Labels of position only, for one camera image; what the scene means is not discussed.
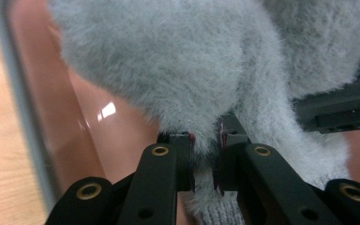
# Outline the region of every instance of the wooden surface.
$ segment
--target wooden surface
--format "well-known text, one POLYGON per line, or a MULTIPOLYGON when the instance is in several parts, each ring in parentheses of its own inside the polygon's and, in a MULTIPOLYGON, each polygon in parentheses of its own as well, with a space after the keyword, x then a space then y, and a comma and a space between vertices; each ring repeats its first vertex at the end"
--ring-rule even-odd
POLYGON ((0 55, 0 224, 43 224, 46 216, 0 55))

